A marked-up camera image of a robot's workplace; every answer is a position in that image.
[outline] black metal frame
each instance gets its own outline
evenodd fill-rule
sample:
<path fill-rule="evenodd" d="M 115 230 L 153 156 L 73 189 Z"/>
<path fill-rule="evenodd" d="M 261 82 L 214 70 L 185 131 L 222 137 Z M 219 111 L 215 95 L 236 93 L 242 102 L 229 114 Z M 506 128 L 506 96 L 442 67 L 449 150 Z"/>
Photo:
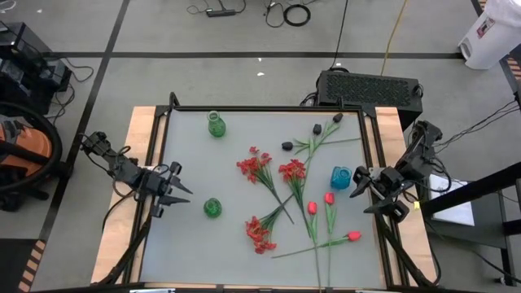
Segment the black metal frame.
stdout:
<path fill-rule="evenodd" d="M 448 208 L 455 207 L 461 203 L 467 203 L 482 196 L 495 194 L 499 190 L 507 187 L 516 186 L 518 198 L 521 198 L 521 162 L 504 168 L 494 174 L 488 175 L 478 181 L 473 181 L 465 186 L 453 190 L 444 196 L 429 200 L 422 204 L 422 213 L 424 216 L 431 216 L 435 212 L 440 212 Z M 510 241 L 507 236 L 521 234 L 521 220 L 507 221 L 505 214 L 505 205 L 500 199 L 500 209 L 503 221 L 503 234 L 506 237 L 506 246 L 501 249 L 501 261 L 503 270 L 514 275 L 514 262 L 510 249 Z M 516 286 L 515 282 L 507 275 L 504 276 L 504 283 L 507 286 Z"/>
<path fill-rule="evenodd" d="M 157 106 L 155 110 L 154 115 L 154 122 L 152 124 L 152 132 L 151 132 L 151 138 L 148 145 L 147 150 L 147 158 L 145 161 L 145 165 L 150 165 L 153 160 L 154 155 L 154 149 L 157 142 L 157 135 L 159 132 L 159 125 L 160 125 L 160 119 L 165 116 L 166 126 L 163 133 L 163 140 L 161 143 L 161 149 L 160 149 L 160 159 L 159 164 L 163 161 L 163 153 L 164 153 L 164 146 L 166 143 L 166 135 L 168 132 L 168 125 L 169 125 L 169 119 L 171 111 L 175 109 L 180 112 L 208 112 L 208 111 L 219 111 L 219 112 L 355 112 L 358 117 L 358 122 L 360 125 L 360 131 L 362 136 L 362 145 L 364 150 L 364 156 L 366 160 L 366 164 L 368 167 L 373 167 L 373 161 L 371 157 L 370 147 L 369 147 L 369 137 L 367 135 L 367 128 L 366 128 L 366 120 L 364 112 L 362 111 L 362 108 L 359 106 L 349 106 L 349 107 L 266 107 L 266 106 L 181 106 L 175 97 L 175 94 L 170 94 L 170 105 L 168 106 Z M 383 146 L 382 141 L 380 139 L 379 134 L 379 127 L 378 123 L 375 119 L 375 117 L 368 116 L 371 121 L 371 126 L 374 132 L 374 143 L 376 145 L 376 153 L 379 160 L 380 166 L 386 166 L 385 158 L 383 155 Z M 378 200 L 377 197 L 373 194 L 371 194 L 372 199 Z M 136 213 L 134 215 L 134 222 L 133 222 L 133 231 L 131 234 L 130 241 L 132 242 L 135 240 L 137 233 L 139 231 L 139 228 L 141 226 L 142 222 L 142 216 L 144 212 L 144 206 L 145 203 L 138 203 L 138 206 L 136 207 Z M 375 221 L 376 223 L 376 229 L 377 229 L 377 235 L 379 240 L 379 250 L 382 260 L 382 266 L 383 266 L 383 275 L 385 278 L 385 283 L 387 288 L 391 288 L 392 286 L 395 286 L 394 281 L 392 279 L 392 269 L 391 269 L 391 261 L 389 258 L 390 251 L 387 248 L 387 240 L 382 232 L 382 225 L 385 225 L 385 223 L 382 223 L 381 221 Z M 391 229 L 392 229 L 392 236 L 398 241 L 398 243 L 401 243 L 400 239 L 400 233 L 398 230 L 398 225 L 394 221 L 390 221 Z M 401 284 L 405 286 L 409 286 L 409 275 L 405 269 L 405 266 L 403 265 L 403 262 L 400 259 L 397 259 L 398 263 L 398 269 L 401 277 Z M 130 275 L 132 272 L 134 264 L 134 259 L 132 259 L 129 264 L 126 266 L 126 269 L 123 274 L 123 283 L 128 283 L 130 280 Z"/>

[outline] red tulip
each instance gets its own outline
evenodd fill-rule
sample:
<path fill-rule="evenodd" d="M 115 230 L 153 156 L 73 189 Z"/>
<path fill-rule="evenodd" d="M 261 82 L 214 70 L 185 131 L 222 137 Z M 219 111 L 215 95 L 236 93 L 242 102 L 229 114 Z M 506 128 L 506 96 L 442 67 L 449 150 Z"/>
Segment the red tulip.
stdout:
<path fill-rule="evenodd" d="M 309 215 L 315 215 L 317 213 L 317 203 L 309 202 L 308 203 L 308 213 Z"/>
<path fill-rule="evenodd" d="M 361 233 L 358 231 L 353 231 L 348 233 L 348 239 L 349 241 L 358 241 L 361 237 Z"/>
<path fill-rule="evenodd" d="M 324 195 L 324 201 L 329 205 L 335 204 L 335 194 L 332 192 L 326 192 Z"/>

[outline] wooden table frame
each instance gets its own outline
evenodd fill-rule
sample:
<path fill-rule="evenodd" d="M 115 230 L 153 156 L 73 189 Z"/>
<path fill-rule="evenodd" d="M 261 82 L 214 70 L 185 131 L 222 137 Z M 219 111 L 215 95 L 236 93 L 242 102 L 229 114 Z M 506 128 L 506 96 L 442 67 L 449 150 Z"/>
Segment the wooden table frame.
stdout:
<path fill-rule="evenodd" d="M 201 111 L 202 107 L 182 107 L 184 109 L 192 109 L 193 111 Z M 222 107 L 212 107 L 214 110 L 220 110 Z M 240 111 L 241 107 L 232 107 Z M 257 111 L 272 111 L 275 108 L 290 109 L 296 107 L 255 107 Z M 129 131 L 125 145 L 132 147 L 128 157 L 135 157 L 139 159 L 140 165 L 155 166 L 162 160 L 161 150 L 164 148 L 164 134 L 168 127 L 170 106 L 158 107 L 135 107 L 133 115 L 129 124 Z M 325 111 L 320 108 L 307 108 L 302 111 L 319 112 Z M 398 118 L 397 110 L 394 107 L 380 107 L 376 108 L 377 116 L 371 118 L 366 116 L 365 119 L 360 118 L 361 127 L 365 126 L 365 130 L 361 129 L 362 136 L 366 136 L 368 146 L 365 148 L 366 161 L 368 165 L 385 166 L 394 165 L 398 159 L 405 152 L 405 142 L 403 133 L 401 132 L 401 124 Z M 118 186 L 118 188 L 125 192 L 126 186 Z M 111 206 L 120 199 L 116 194 L 112 194 Z M 412 205 L 409 205 L 411 213 L 399 225 L 393 227 L 393 232 L 399 233 L 403 248 L 408 252 L 414 263 L 423 271 L 425 276 L 434 280 L 436 278 L 436 271 L 432 262 L 432 255 L 430 251 L 429 242 L 425 226 L 423 224 L 422 213 L 414 211 Z M 120 259 L 127 246 L 131 236 L 133 237 L 137 232 L 139 225 L 133 223 L 143 223 L 146 219 L 148 207 L 150 203 L 137 205 L 133 200 L 123 202 L 108 218 L 105 230 L 103 232 L 102 241 L 99 246 L 99 253 L 92 275 L 92 282 L 97 282 L 105 277 L 112 266 Z M 384 251 L 380 256 L 382 261 L 382 268 L 380 276 L 387 287 L 392 285 L 413 285 L 414 281 L 404 271 L 400 261 L 397 261 L 396 255 L 392 251 L 389 243 L 382 239 L 378 234 L 380 249 Z M 131 264 L 131 271 L 125 271 L 123 275 L 124 282 L 138 282 L 139 274 L 142 265 L 142 256 L 144 251 L 143 242 L 134 256 L 134 261 Z M 149 283 L 149 286 L 168 286 L 176 288 L 215 288 L 213 284 L 159 284 Z M 258 288 L 254 286 L 225 286 L 225 288 L 234 289 L 252 289 Z"/>

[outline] table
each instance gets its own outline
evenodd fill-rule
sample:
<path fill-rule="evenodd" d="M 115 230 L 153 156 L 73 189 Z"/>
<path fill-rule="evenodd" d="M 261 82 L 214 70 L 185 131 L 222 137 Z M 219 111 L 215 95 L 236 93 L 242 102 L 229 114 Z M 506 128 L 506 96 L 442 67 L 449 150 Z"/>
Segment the table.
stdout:
<path fill-rule="evenodd" d="M 158 113 L 158 107 L 135 107 L 133 115 L 129 124 L 129 131 L 125 141 L 125 145 L 132 147 L 127 154 L 128 157 L 138 158 L 142 163 L 147 157 L 149 148 L 149 141 L 152 132 L 152 125 L 155 120 L 155 115 Z M 401 132 L 401 124 L 398 118 L 397 110 L 394 107 L 379 107 L 376 109 L 381 142 L 383 146 L 383 154 L 387 165 L 394 165 L 405 151 L 405 142 L 403 133 Z M 160 161 L 160 146 L 163 143 L 162 137 L 166 119 L 159 120 L 159 127 L 157 127 L 157 140 L 155 141 L 155 148 L 153 155 L 150 154 L 151 165 L 157 165 Z M 370 140 L 370 152 L 372 154 L 373 165 L 378 166 L 378 159 L 376 155 L 376 144 L 371 130 L 371 122 L 366 118 L 366 128 Z M 126 186 L 118 186 L 121 192 L 125 192 Z M 114 204 L 120 197 L 113 194 L 111 205 Z M 127 246 L 132 231 L 133 219 L 135 214 L 136 202 L 128 200 L 122 203 L 109 217 L 105 230 L 103 232 L 102 241 L 99 247 L 99 253 L 94 267 L 92 282 L 99 281 L 110 271 L 112 266 L 120 259 Z M 408 252 L 414 263 L 423 271 L 427 278 L 434 280 L 436 278 L 436 271 L 432 262 L 432 255 L 427 239 L 425 226 L 423 224 L 422 213 L 414 211 L 412 206 L 409 206 L 411 213 L 399 224 L 400 236 L 403 248 Z M 134 257 L 133 270 L 130 275 L 131 282 L 137 282 L 139 278 L 139 270 L 142 263 L 143 249 L 142 246 Z M 392 278 L 394 284 L 401 284 L 401 279 L 398 271 L 396 256 L 394 253 L 389 253 L 391 263 Z M 148 284 L 149 286 L 169 286 L 169 287 L 191 287 L 191 288 L 215 288 L 215 285 L 208 284 Z"/>

